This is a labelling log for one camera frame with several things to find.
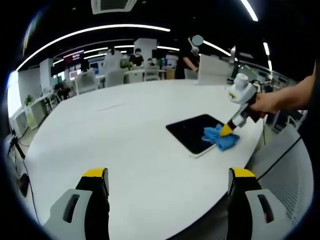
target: human hand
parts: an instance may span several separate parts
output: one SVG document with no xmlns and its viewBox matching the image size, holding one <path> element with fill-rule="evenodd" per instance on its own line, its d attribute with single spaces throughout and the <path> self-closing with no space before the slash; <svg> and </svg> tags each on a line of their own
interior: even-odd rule
<svg viewBox="0 0 320 240">
<path fill-rule="evenodd" d="M 275 114 L 279 110 L 277 108 L 278 97 L 276 92 L 258 93 L 255 103 L 250 106 L 254 111 L 261 112 L 262 117 L 268 113 Z"/>
</svg>

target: ceiling vent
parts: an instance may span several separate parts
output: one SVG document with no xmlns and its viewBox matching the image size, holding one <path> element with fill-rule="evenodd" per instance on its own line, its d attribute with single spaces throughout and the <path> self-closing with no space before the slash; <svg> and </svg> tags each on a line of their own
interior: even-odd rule
<svg viewBox="0 0 320 240">
<path fill-rule="evenodd" d="M 137 0 L 91 0 L 93 14 L 130 12 Z"/>
</svg>

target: blue cloth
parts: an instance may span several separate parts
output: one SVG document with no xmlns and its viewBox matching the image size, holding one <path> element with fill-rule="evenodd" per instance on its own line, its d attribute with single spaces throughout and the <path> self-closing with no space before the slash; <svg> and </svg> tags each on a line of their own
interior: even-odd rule
<svg viewBox="0 0 320 240">
<path fill-rule="evenodd" d="M 229 134 L 227 136 L 220 136 L 219 133 L 222 129 L 221 124 L 218 124 L 216 127 L 205 127 L 204 136 L 202 137 L 203 141 L 216 144 L 216 146 L 221 150 L 227 150 L 236 145 L 239 140 L 239 136 L 235 134 Z"/>
</svg>

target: tablet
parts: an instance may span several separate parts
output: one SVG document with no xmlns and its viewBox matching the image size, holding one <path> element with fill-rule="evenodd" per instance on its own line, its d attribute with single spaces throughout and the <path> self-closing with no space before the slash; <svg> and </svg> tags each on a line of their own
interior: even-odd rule
<svg viewBox="0 0 320 240">
<path fill-rule="evenodd" d="M 217 124 L 224 125 L 214 117 L 203 114 L 183 121 L 178 121 L 166 126 L 166 129 L 194 155 L 212 147 L 212 143 L 203 141 L 204 128 L 215 128 Z"/>
</svg>

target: black ceiling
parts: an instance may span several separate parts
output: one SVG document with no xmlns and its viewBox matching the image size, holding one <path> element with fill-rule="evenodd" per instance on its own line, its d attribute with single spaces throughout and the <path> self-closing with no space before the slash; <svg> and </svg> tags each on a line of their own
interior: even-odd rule
<svg viewBox="0 0 320 240">
<path fill-rule="evenodd" d="M 291 78 L 302 78 L 312 70 L 314 58 L 310 25 L 310 7 L 299 0 L 248 0 L 258 22 L 251 20 L 240 0 L 138 0 L 131 12 L 93 15 L 90 0 L 57 0 L 40 9 L 37 21 L 18 66 L 25 58 L 47 43 L 72 32 L 112 24 L 143 24 L 171 29 L 171 32 L 142 28 L 110 28 L 81 33 L 59 41 L 41 51 L 21 69 L 38 65 L 79 46 L 140 37 L 158 39 L 159 44 L 178 48 L 177 39 L 199 34 L 222 49 L 234 45 L 254 56 L 253 62 L 268 66 L 262 42 L 268 43 L 273 69 Z M 116 42 L 133 44 L 133 40 Z M 108 47 L 100 43 L 85 47 L 91 50 Z M 204 46 L 205 54 L 223 53 Z"/>
</svg>

